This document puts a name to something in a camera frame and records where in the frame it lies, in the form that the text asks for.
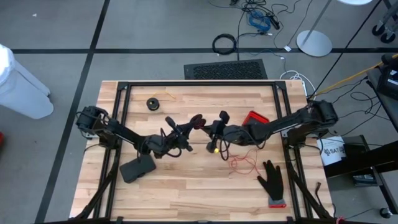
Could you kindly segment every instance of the small black roll of tape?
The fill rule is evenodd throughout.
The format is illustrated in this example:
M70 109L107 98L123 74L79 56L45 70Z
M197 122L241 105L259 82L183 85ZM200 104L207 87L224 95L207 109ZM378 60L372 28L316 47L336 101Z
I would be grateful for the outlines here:
M157 109L159 109L159 100L157 100L157 98L149 98L147 100L147 107L149 110L151 111L155 111Z

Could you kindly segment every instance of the yellow object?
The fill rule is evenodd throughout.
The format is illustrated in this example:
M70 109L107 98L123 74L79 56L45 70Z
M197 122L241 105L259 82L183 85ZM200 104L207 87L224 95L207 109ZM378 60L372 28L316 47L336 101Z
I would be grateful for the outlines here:
M167 91L165 91L165 90L156 91L156 92L151 96L151 98L154 97L154 96L155 96L156 94L158 94L158 93L166 93L166 94L169 94L172 98L176 99L175 96L173 96L171 93L169 93L169 92L167 92Z
M395 55L393 55L392 57L393 57L393 58L396 58L396 57L398 57L398 54L395 54ZM342 84L342 83L344 83L344 82L350 81L350 80L352 80L352 79L354 79L354 78L356 78L356 77L358 77L358 76L364 74L365 72L369 71L370 69L376 68L377 66L379 66L379 65L381 65L381 64L382 64L382 62L379 62L377 65L374 65L374 66L372 66L372 67L370 67L370 68L367 68L367 69L365 69L365 70L362 70L362 71L358 72L357 74L355 74L355 75L353 75L353 76L350 76L350 77L348 77L348 78L345 78L345 79L343 79L342 81L339 81L339 82L337 82L337 83L335 83L335 84L329 86L328 88L326 88L326 89L324 89L324 90L322 90L322 91L319 91L316 95L313 95L313 97L314 97L314 96L321 95L322 93L324 93L324 92L326 92L326 91L329 91L329 90L331 90L332 88L334 88L334 87L336 87L336 86L338 86L338 85L340 85L340 84Z

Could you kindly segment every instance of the wooden tabletop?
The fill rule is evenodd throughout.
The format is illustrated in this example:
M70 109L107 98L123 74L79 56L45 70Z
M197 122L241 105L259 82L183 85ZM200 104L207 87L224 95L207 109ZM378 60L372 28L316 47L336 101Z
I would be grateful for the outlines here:
M117 84L117 81L105 81L99 91L97 106L109 113L113 110ZM286 80L286 85L292 111L304 107L307 102L301 81ZM159 92L155 97L160 101L160 108L149 111L146 101L158 91L167 91L175 98ZM283 103L282 94L279 93L279 96ZM121 100L118 118L121 117L123 103ZM277 119L272 88L268 86L134 86L126 126L140 135L160 134L160 128L169 133L171 128L164 121L166 116L182 124L201 113L207 124L211 124L219 119L221 110L230 115L228 124L242 124L251 110L271 121ZM205 149L209 140L203 131L192 131L189 140L192 152L184 150L179 158L164 156L155 159L157 169L131 184L123 182L118 172L112 219L122 216L124 220L141 221L284 221L287 216L294 217L280 134L271 136L264 149L233 145L229 151L241 157L248 153L252 158L250 161L257 157L256 167L265 179L262 161L271 160L280 166L286 208L268 208L268 194L256 179L258 173L255 170L249 173L253 165L238 161L234 171L230 167L234 165L232 159L230 162L223 161L220 154L210 154ZM88 141L87 146L96 143L98 140ZM308 139L307 144L316 146L315 140ZM304 147L300 151L309 191L315 195L316 183L321 182L318 194L323 206L333 214L319 150ZM126 142L121 153L120 165L136 158L136 150ZM79 214L96 192L103 156L104 149L99 146L85 153L71 217ZM302 194L298 188L297 192L301 214L305 217ZM103 197L101 216L104 215L107 195L106 192Z

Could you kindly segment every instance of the black glove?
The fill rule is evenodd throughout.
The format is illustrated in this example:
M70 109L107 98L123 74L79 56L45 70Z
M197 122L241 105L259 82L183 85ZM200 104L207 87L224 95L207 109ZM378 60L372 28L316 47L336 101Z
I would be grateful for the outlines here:
M282 174L280 173L280 167L276 166L275 169L270 160L263 162L263 164L267 172L267 180L264 180L261 176L257 176L257 180L259 180L262 187L269 194L268 206L270 208L286 207L284 200L284 183Z

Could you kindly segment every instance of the white trash can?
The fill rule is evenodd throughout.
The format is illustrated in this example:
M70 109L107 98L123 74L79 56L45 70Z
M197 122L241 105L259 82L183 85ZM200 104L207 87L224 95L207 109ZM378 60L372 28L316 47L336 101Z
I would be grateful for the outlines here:
M54 110L49 94L42 82L15 61L11 50L0 44L0 105L40 119Z

